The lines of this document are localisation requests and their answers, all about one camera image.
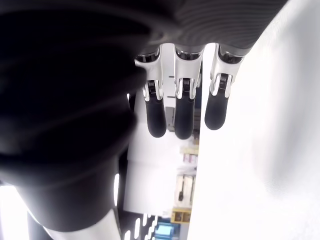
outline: white surface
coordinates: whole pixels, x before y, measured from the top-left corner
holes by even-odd
[[[202,114],[188,240],[320,239],[319,56],[320,1],[290,0],[244,59],[224,126]]]
[[[121,240],[113,209],[95,225],[79,231],[60,232],[44,229],[54,240]],[[124,235],[124,240],[130,240],[130,233],[128,235],[129,238],[127,238],[127,233]]]
[[[0,238],[29,240],[27,207],[13,186],[0,186]]]
[[[128,162],[124,210],[162,216],[172,208],[175,194],[176,170]]]

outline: silver metal joint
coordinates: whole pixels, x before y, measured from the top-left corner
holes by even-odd
[[[158,80],[148,80],[142,87],[143,97],[146,102],[150,101],[150,95],[155,94],[158,101],[164,98],[164,91],[162,85]]]
[[[235,82],[243,59],[243,56],[235,56],[227,51],[221,52],[220,45],[216,43],[210,73],[210,92],[213,96],[224,93],[224,96],[229,98],[231,85]]]
[[[183,92],[189,93],[189,98],[195,99],[197,91],[197,81],[193,78],[180,78],[175,84],[175,96],[181,99]]]

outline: robotic hand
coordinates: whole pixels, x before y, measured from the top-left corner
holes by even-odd
[[[286,2],[3,0],[0,181],[54,240],[123,239],[113,188],[136,124],[127,93],[143,88],[161,137],[160,46],[174,43],[175,133],[187,139],[203,49],[218,43],[205,123],[219,129],[243,57]]]

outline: white panel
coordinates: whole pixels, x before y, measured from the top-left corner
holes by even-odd
[[[124,210],[162,216],[174,201],[176,170],[129,161]]]
[[[320,239],[319,29],[320,1],[290,0],[244,59],[224,126],[202,114],[188,240]]]

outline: bright light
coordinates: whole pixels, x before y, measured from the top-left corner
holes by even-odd
[[[131,236],[131,231],[126,231],[125,235],[124,235],[124,240],[130,240],[130,236]]]
[[[148,239],[150,240],[151,239],[151,227],[149,227],[149,232],[148,232]]]
[[[157,224],[158,224],[158,216],[155,216],[154,217],[154,226],[157,226]]]
[[[27,207],[13,186],[0,186],[0,218],[4,240],[29,240]]]
[[[114,205],[118,205],[118,191],[119,191],[119,173],[114,176],[114,184],[113,184],[113,199]]]
[[[137,239],[140,234],[140,218],[137,218],[135,220],[135,226],[134,226],[134,239]]]
[[[143,219],[142,219],[142,226],[147,225],[147,214],[143,214]]]

